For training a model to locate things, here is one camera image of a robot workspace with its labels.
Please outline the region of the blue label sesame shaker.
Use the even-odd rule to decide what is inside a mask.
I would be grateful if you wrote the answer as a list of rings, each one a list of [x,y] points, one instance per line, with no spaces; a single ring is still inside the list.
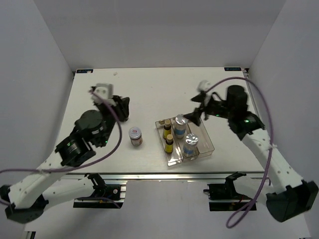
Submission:
[[[199,138],[194,133],[189,133],[185,137],[183,148],[182,148],[182,154],[185,158],[188,158],[194,155],[198,142],[199,142]]]
[[[179,114],[174,119],[174,134],[177,138],[183,138],[188,119],[186,119],[183,114]]]

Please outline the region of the brown spice jar white lid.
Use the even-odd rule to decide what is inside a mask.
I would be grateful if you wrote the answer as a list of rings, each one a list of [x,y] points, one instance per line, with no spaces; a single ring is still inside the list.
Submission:
[[[129,138],[133,146],[139,146],[143,143],[142,131],[138,127],[129,129]]]

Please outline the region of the blue table corner sticker left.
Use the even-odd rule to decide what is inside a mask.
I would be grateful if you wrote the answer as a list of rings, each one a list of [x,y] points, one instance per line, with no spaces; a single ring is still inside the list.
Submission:
[[[76,74],[90,74],[93,73],[93,69],[77,69]]]

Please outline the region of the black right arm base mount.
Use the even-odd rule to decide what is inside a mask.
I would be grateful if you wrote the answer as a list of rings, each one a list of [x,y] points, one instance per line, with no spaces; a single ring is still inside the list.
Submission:
[[[207,184],[203,193],[208,196],[210,212],[235,212],[251,200],[237,193],[232,196],[226,191],[225,184]]]

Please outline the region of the clear acrylic three-compartment organizer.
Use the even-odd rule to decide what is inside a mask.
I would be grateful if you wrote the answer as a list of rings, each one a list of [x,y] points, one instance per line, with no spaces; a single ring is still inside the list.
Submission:
[[[201,121],[200,126],[196,126],[192,122],[188,121],[184,137],[177,138],[174,134],[174,119],[175,119],[175,117],[168,118],[171,121],[171,134],[172,134],[173,140],[174,140],[172,153],[166,153],[164,150],[165,139],[163,138],[162,134],[163,134],[164,121],[166,119],[158,120],[155,122],[156,130],[157,130],[158,135],[159,135],[160,145],[164,151],[167,165],[174,166],[174,165],[177,165],[177,164],[180,164],[183,162],[188,162],[188,161],[192,161],[195,159],[210,156],[214,151],[214,146],[213,146],[213,143],[208,135],[208,132],[207,132],[203,122]],[[194,155],[191,157],[185,158],[182,154],[182,148],[183,148],[185,137],[189,133],[196,134],[199,138],[199,142],[198,142],[198,145],[196,147]]]

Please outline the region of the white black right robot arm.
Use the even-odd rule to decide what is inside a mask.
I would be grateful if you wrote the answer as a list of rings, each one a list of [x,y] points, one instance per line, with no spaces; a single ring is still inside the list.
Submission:
[[[318,185],[314,181],[305,181],[271,142],[265,125],[248,110],[245,89],[239,85],[228,87],[224,100],[215,100],[216,92],[208,96],[207,89],[198,87],[197,90],[199,94],[191,100],[200,106],[185,114],[185,118],[196,125],[201,124],[201,116],[205,116],[206,120],[209,116],[227,119],[232,132],[254,154],[271,181],[271,185],[266,186],[237,172],[226,178],[226,195],[232,199],[241,194],[255,198],[278,222],[309,211],[319,192]]]

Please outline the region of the aluminium table front rail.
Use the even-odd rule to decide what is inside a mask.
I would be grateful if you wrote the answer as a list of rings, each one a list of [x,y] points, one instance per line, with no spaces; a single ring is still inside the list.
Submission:
[[[119,180],[217,180],[225,179],[227,176],[233,174],[234,172],[226,173],[99,173],[100,176],[106,181]],[[247,176],[253,179],[261,179],[263,177],[263,172],[246,172]],[[84,174],[80,173],[69,173],[63,175],[60,180],[80,180],[84,177]]]

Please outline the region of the blue table corner sticker right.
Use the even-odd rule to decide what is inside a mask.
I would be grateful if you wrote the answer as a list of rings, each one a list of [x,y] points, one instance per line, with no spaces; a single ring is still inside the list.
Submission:
[[[242,71],[241,67],[224,67],[225,71]]]

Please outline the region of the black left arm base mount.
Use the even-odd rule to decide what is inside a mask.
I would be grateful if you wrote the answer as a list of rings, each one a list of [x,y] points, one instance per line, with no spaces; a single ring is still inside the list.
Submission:
[[[85,174],[93,183],[93,193],[88,197],[75,199],[73,208],[120,209],[126,195],[126,183],[106,182],[99,174]]]

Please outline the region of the blue table corner sticker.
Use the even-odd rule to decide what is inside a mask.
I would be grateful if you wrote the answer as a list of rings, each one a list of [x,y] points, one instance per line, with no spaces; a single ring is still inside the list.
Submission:
[[[93,69],[77,69],[76,74],[90,74],[93,73]]]
[[[242,71],[241,67],[224,67],[225,71]]]

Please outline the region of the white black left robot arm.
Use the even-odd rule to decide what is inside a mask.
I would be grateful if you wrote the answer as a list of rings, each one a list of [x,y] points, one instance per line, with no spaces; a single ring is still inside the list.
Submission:
[[[93,95],[95,110],[85,111],[74,123],[71,133],[57,144],[52,156],[31,174],[14,185],[0,188],[0,202],[6,206],[6,218],[27,224],[38,219],[48,209],[77,199],[115,202],[113,193],[98,173],[86,173],[75,183],[54,187],[66,173],[83,168],[96,155],[94,148],[105,147],[115,125],[129,118],[130,98],[113,95],[102,99]]]

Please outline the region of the yellow label sauce bottle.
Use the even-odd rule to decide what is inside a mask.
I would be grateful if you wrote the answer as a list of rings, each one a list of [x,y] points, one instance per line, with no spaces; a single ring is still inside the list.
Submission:
[[[170,121],[170,119],[166,119],[164,121],[162,136],[164,139],[166,139],[169,134],[171,134],[171,121]]]

